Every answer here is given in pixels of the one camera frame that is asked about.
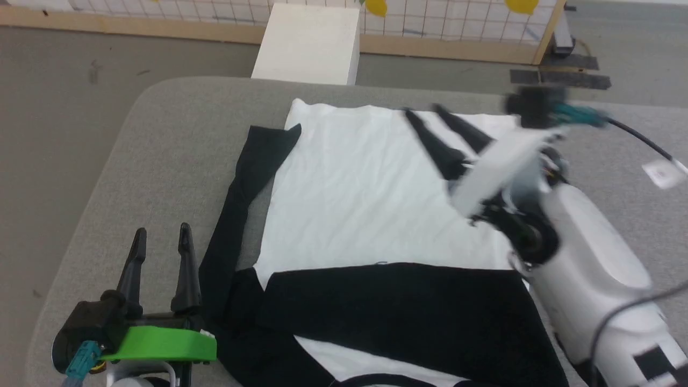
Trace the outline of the grey floor device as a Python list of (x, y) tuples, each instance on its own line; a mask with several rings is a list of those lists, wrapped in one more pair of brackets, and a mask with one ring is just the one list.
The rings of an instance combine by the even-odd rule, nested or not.
[(561, 15), (558, 17), (557, 24), (555, 25), (552, 42), (550, 44), (550, 53), (553, 56), (565, 58), (574, 52), (576, 39), (571, 34), (566, 12), (576, 10), (577, 8), (575, 6), (569, 6), (564, 3)]

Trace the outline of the white rectangular block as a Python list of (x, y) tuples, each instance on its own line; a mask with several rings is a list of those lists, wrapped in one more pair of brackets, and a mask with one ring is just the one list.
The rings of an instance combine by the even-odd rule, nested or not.
[(273, 5), (252, 79), (354, 85), (360, 58), (358, 8)]

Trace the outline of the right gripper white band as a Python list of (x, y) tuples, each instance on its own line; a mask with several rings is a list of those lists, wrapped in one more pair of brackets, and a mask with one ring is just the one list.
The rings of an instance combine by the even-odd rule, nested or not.
[(494, 197), (499, 190), (512, 183), (529, 163), (535, 162), (543, 147), (566, 135), (566, 129), (517, 127), (494, 142), (493, 137), (449, 112), (445, 106), (433, 104), (433, 111), (475, 154), (484, 150), (466, 173), (466, 155), (459, 149), (447, 146), (415, 112), (403, 110), (406, 120), (442, 178), (445, 181), (457, 181), (450, 192), (450, 203), (464, 217), (480, 214), (484, 201)]

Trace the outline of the black and white shirt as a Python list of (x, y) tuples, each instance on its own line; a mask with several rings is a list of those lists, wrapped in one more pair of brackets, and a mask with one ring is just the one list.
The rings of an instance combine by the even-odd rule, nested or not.
[(402, 112), (295, 99), (251, 126), (200, 266), (241, 387), (569, 387), (508, 240)]

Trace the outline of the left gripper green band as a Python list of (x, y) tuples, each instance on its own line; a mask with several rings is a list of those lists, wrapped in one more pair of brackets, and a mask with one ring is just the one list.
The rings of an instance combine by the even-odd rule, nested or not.
[[(170, 302), (174, 314), (187, 314), (202, 303), (196, 250), (189, 223), (181, 223), (178, 240), (180, 268), (175, 295)], [(138, 319), (141, 267), (147, 254), (147, 231), (138, 228), (128, 251), (117, 291), (122, 295), (124, 315)], [(121, 318), (98, 324), (101, 358), (108, 361), (152, 361), (210, 363), (217, 360), (217, 341), (205, 331), (199, 316), (145, 319), (134, 324)]]

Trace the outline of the wooden framed grid fence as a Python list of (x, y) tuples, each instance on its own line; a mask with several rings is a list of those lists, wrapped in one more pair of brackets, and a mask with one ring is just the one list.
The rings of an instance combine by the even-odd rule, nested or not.
[(538, 65), (565, 2), (386, 0), (381, 18), (361, 0), (0, 0), (0, 25), (258, 45), (277, 3), (358, 8), (364, 53)]

